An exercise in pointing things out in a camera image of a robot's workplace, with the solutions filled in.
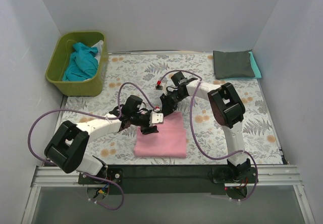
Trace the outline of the pink t-shirt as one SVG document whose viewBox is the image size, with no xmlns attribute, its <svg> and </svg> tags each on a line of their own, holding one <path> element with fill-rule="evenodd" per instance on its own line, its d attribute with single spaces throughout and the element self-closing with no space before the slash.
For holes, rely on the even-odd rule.
<svg viewBox="0 0 323 224">
<path fill-rule="evenodd" d="M 181 112 L 166 116 L 164 122 L 157 125 L 157 130 L 157 133 L 144 135 L 137 129 L 136 157 L 186 158 L 186 130 Z"/>
</svg>

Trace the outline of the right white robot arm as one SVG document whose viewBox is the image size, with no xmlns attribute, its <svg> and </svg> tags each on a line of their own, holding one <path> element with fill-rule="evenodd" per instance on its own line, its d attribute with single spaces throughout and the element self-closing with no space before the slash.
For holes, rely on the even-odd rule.
<svg viewBox="0 0 323 224">
<path fill-rule="evenodd" d="M 244 120 L 245 106 L 237 91 L 231 83 L 214 85 L 203 82 L 202 77 L 186 71 L 192 78 L 186 78 L 184 70 L 173 70 L 171 80 L 175 87 L 168 90 L 166 84 L 162 83 L 162 76 L 156 83 L 156 89 L 162 90 L 160 97 L 164 116 L 175 112 L 178 103 L 187 97 L 191 97 L 189 109 L 190 129 L 198 150 L 207 158 L 212 160 L 227 160 L 229 178 L 233 182 L 240 182 L 247 177 L 251 170 L 250 155 L 245 151 L 245 143 L 242 133 L 242 122 Z M 216 122 L 224 132 L 228 154 L 223 157 L 211 157 L 200 147 L 193 128 L 192 111 L 195 98 L 204 99 L 209 102 Z"/>
</svg>

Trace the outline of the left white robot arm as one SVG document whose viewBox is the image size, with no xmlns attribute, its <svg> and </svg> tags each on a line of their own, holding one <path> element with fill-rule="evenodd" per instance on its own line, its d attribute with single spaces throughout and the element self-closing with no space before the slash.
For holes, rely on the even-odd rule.
<svg viewBox="0 0 323 224">
<path fill-rule="evenodd" d="M 98 184 L 107 179 L 107 164 L 98 157 L 85 153 L 88 143 L 108 134 L 118 133 L 131 125 L 140 128 L 142 134 L 157 133 L 164 115 L 159 109 L 141 109 L 142 99 L 131 95 L 126 103 L 115 107 L 102 119 L 74 124 L 63 122 L 47 145 L 44 154 L 65 173 L 73 171 L 90 174 Z"/>
</svg>

